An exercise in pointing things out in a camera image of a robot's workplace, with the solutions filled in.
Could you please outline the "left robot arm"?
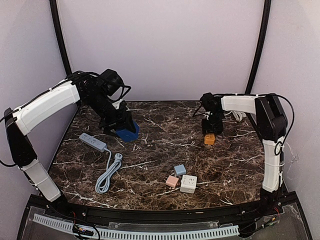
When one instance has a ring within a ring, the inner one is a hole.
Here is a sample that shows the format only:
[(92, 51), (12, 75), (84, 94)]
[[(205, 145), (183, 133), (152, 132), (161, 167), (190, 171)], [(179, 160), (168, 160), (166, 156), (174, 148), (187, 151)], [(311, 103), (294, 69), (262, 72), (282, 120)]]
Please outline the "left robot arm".
[(132, 142), (138, 138), (139, 126), (123, 99), (130, 90), (131, 87), (114, 70), (107, 69), (101, 74), (76, 71), (29, 102), (5, 110), (2, 121), (13, 166), (18, 166), (51, 202), (50, 208), (58, 217), (67, 218), (71, 208), (39, 162), (28, 134), (65, 107), (82, 102), (99, 116), (98, 127), (104, 134)]

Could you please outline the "orange power strip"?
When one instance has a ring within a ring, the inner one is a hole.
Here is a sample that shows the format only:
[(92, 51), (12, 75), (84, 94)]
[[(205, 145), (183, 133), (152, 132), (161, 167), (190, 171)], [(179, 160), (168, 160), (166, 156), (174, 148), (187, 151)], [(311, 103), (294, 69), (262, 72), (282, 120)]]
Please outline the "orange power strip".
[(216, 141), (216, 136), (214, 133), (207, 133), (205, 136), (204, 136), (204, 144), (205, 145), (214, 145), (215, 144), (215, 141)]

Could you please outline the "dark blue cube socket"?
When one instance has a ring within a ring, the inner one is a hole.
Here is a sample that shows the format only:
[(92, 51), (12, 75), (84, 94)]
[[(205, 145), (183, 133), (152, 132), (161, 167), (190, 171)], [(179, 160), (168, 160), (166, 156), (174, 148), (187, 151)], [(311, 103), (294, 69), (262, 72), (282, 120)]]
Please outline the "dark blue cube socket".
[(139, 138), (140, 127), (137, 125), (135, 121), (133, 121), (133, 126), (135, 129), (135, 132), (131, 132), (126, 128), (122, 128), (122, 129), (118, 128), (115, 132), (117, 136), (120, 137), (125, 143), (129, 143)]

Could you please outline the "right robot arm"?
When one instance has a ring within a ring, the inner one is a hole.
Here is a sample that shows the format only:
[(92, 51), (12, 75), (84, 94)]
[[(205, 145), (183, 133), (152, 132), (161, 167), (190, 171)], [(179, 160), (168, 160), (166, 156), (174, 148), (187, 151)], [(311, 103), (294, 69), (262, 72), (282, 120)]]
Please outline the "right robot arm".
[(205, 118), (201, 120), (204, 136), (217, 136), (223, 132), (225, 112), (255, 115), (256, 132), (261, 137), (264, 149), (262, 189), (269, 193), (277, 191), (283, 183), (283, 146), (291, 130), (280, 98), (287, 100), (275, 93), (254, 95), (208, 92), (199, 100), (200, 107), (205, 110)]

